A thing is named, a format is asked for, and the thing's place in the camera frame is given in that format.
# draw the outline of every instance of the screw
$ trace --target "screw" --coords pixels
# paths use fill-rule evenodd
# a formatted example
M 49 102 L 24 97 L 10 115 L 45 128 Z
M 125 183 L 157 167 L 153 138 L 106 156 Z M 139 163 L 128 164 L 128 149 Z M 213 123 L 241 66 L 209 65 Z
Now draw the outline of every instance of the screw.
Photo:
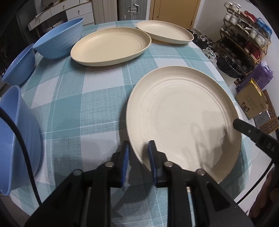
M 164 163 L 164 165 L 165 165 L 166 167 L 172 167 L 172 166 L 173 166 L 173 163 L 170 162 L 170 161 L 167 161 L 167 162 Z
M 105 163 L 105 166 L 106 166 L 106 167 L 109 167 L 109 168 L 113 167 L 113 165 L 114 165 L 113 162 L 106 162 L 106 163 Z
M 76 169 L 76 170 L 74 170 L 73 174 L 74 174 L 75 176 L 79 176 L 79 175 L 82 174 L 82 171 L 81 171 L 80 169 Z
M 205 171 L 203 169 L 197 169 L 196 172 L 197 172 L 197 174 L 199 174 L 201 176 L 205 175 Z

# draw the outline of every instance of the teal and white tablecloth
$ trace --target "teal and white tablecloth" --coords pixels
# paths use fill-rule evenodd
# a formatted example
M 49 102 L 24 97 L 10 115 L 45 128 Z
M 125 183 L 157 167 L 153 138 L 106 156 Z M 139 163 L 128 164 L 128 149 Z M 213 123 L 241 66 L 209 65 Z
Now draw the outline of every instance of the teal and white tablecloth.
M 82 36 L 109 27 L 135 27 L 137 22 L 85 26 Z M 128 139 L 127 100 L 136 83 L 153 69 L 182 65 L 204 72 L 226 90 L 240 114 L 223 78 L 192 42 L 172 45 L 153 40 L 141 56 L 108 67 L 86 67 L 70 56 L 49 60 L 38 53 L 36 64 L 21 94 L 40 126 L 43 159 L 35 180 L 42 201 L 73 170 L 95 169 Z M 243 137 L 238 161 L 221 183 L 232 198 L 244 189 L 250 164 L 249 139 Z M 150 174 L 133 154 L 127 178 L 123 189 L 111 190 L 112 225 L 166 226 L 167 190 L 154 188 Z M 29 215 L 38 207 L 31 185 L 13 190 L 10 196 Z

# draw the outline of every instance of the blue bowl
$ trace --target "blue bowl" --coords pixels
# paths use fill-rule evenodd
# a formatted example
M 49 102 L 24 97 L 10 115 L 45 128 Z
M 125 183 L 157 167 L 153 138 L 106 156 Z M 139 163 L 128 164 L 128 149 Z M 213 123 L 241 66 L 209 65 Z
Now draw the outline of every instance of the blue bowl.
M 31 76 L 35 69 L 35 53 L 33 50 L 33 43 L 26 47 L 10 64 L 2 82 L 11 86 L 21 85 Z
M 18 86 L 12 86 L 3 95 L 0 107 L 18 127 L 28 151 L 33 174 L 36 174 L 41 158 L 39 126 L 22 99 Z M 1 118 L 0 129 L 0 191 L 3 195 L 9 195 L 11 190 L 26 185 L 30 180 L 18 140 Z
M 48 59 L 69 55 L 72 47 L 81 38 L 82 25 L 83 18 L 63 23 L 42 36 L 33 48 Z

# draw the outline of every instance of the gray door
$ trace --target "gray door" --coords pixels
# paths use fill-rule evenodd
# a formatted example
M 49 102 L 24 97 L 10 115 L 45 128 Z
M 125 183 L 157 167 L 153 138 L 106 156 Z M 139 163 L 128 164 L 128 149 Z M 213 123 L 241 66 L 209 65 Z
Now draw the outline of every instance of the gray door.
M 146 7 L 147 0 L 119 0 L 118 20 L 145 20 Z

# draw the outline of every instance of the beige plate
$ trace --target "beige plate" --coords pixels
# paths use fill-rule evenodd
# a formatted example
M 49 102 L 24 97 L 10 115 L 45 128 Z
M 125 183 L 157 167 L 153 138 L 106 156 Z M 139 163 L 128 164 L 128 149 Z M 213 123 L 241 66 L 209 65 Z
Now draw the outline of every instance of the beige plate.
M 185 28 L 159 20 L 138 22 L 137 28 L 147 32 L 153 39 L 168 43 L 186 44 L 194 39 L 194 36 Z
M 150 170 L 147 144 L 183 169 L 203 168 L 218 183 L 232 170 L 241 146 L 238 118 L 223 88 L 206 74 L 167 66 L 146 74 L 133 89 L 127 131 L 137 158 Z
M 108 28 L 79 40 L 71 50 L 71 57 L 82 65 L 115 65 L 141 55 L 150 44 L 151 38 L 144 31 L 127 27 Z

